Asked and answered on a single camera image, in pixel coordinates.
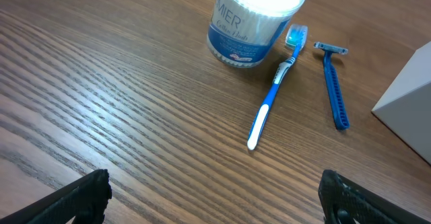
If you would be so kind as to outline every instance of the razor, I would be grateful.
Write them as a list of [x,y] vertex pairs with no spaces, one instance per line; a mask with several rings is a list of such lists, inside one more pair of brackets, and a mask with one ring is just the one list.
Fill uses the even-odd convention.
[[325,52],[323,68],[325,70],[326,86],[328,88],[329,101],[331,102],[335,126],[339,130],[345,130],[350,127],[350,123],[347,112],[345,111],[343,96],[338,83],[337,71],[331,64],[331,56],[333,53],[345,55],[349,50],[322,42],[315,42],[314,47],[322,49]]

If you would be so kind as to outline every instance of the white box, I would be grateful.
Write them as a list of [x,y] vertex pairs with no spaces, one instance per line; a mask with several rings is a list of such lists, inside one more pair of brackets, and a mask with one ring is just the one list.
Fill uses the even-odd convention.
[[416,50],[372,112],[431,163],[431,42]]

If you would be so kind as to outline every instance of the table surface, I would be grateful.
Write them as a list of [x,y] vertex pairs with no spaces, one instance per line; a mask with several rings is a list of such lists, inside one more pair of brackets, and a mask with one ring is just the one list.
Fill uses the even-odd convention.
[[[306,0],[306,48],[254,153],[246,139],[289,56],[219,62],[215,0],[0,0],[0,217],[108,169],[106,223],[322,223],[324,169],[431,220],[431,167],[371,114],[431,40],[431,0]],[[335,129],[321,41],[351,128]]]

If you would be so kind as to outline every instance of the blue razor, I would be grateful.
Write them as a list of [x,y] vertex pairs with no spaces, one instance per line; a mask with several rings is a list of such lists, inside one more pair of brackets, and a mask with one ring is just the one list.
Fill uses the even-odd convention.
[[315,42],[315,48],[320,48],[325,51],[323,57],[323,68],[325,70],[326,86],[328,87],[329,101],[331,102],[332,115],[334,116],[335,126],[339,130],[345,130],[350,127],[349,118],[344,108],[343,96],[339,88],[337,71],[331,64],[331,55],[333,53],[347,54],[349,51],[346,48]]
[[286,46],[293,49],[294,52],[288,60],[279,64],[277,73],[275,73],[272,87],[256,114],[255,121],[253,121],[247,141],[247,147],[251,151],[255,150],[257,142],[261,137],[263,126],[265,125],[265,121],[267,120],[269,110],[271,109],[272,103],[274,102],[275,95],[277,94],[281,81],[289,71],[290,67],[292,67],[295,63],[299,52],[304,48],[307,32],[308,28],[306,26],[292,24],[289,28],[288,36],[286,37]]

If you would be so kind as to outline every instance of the black plastic object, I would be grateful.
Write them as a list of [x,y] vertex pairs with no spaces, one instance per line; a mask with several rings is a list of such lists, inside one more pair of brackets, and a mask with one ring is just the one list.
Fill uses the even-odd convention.
[[319,185],[325,224],[430,224],[332,170]]
[[45,198],[4,217],[0,224],[102,224],[112,198],[108,170],[96,170]]

